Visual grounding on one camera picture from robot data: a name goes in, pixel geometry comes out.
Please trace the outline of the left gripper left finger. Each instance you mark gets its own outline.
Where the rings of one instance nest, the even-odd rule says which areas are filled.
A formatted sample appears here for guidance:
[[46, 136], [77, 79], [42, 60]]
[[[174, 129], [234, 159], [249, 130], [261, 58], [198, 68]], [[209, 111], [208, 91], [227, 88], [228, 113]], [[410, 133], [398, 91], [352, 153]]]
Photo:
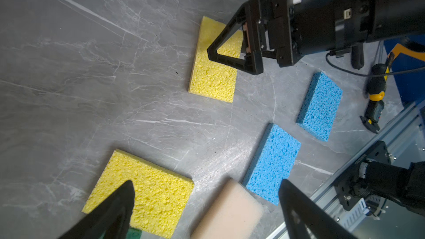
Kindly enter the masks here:
[[133, 182], [125, 181], [62, 239], [124, 239], [135, 203]]

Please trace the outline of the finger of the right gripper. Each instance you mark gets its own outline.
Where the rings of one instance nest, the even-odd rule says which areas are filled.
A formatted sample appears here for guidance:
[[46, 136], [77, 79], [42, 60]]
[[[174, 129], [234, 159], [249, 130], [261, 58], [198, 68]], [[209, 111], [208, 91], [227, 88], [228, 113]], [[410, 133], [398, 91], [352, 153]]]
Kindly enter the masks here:
[[[239, 30], [242, 31], [245, 57], [240, 59], [219, 54], [219, 48]], [[252, 75], [263, 73], [263, 51], [264, 24], [258, 4], [242, 5], [207, 49], [211, 61], [231, 66]]]

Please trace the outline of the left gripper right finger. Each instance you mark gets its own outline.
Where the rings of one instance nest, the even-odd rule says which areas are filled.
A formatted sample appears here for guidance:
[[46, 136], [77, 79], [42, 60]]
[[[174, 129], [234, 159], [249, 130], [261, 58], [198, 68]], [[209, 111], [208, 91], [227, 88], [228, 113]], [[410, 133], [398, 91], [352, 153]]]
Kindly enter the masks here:
[[309, 239], [310, 233], [317, 239], [354, 238], [289, 180], [282, 180], [278, 195], [291, 239]]

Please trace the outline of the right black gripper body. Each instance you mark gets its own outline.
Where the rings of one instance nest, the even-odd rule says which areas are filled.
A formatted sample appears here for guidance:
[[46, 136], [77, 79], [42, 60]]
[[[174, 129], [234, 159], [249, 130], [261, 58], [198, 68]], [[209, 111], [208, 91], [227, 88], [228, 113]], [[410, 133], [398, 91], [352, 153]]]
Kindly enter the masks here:
[[263, 59], [274, 59], [279, 67], [293, 66], [294, 45], [288, 0], [249, 0], [244, 4], [244, 41], [248, 51], [243, 69], [263, 73]]

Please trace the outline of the green scouring sponge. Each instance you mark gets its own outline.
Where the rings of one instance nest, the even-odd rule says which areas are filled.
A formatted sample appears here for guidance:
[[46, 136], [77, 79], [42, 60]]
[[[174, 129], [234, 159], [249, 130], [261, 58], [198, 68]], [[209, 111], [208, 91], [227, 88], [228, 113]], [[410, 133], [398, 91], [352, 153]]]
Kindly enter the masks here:
[[126, 234], [126, 239], [140, 239], [142, 231], [134, 228], [129, 228]]

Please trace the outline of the beige foam sponge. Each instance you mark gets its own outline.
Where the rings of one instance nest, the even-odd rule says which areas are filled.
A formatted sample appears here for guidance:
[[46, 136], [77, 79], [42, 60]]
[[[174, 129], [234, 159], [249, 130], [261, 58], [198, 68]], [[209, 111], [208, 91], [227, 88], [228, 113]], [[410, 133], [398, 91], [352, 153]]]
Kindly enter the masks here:
[[262, 205], [240, 183], [231, 178], [190, 237], [248, 239], [262, 215]]

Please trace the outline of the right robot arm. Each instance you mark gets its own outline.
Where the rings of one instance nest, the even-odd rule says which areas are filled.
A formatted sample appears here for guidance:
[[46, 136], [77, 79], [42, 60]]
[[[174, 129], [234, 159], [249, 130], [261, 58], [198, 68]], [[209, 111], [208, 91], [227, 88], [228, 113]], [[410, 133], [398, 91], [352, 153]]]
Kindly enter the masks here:
[[207, 52], [214, 62], [258, 75], [264, 58], [289, 67], [306, 55], [356, 55], [363, 43], [424, 31], [425, 0], [249, 0]]

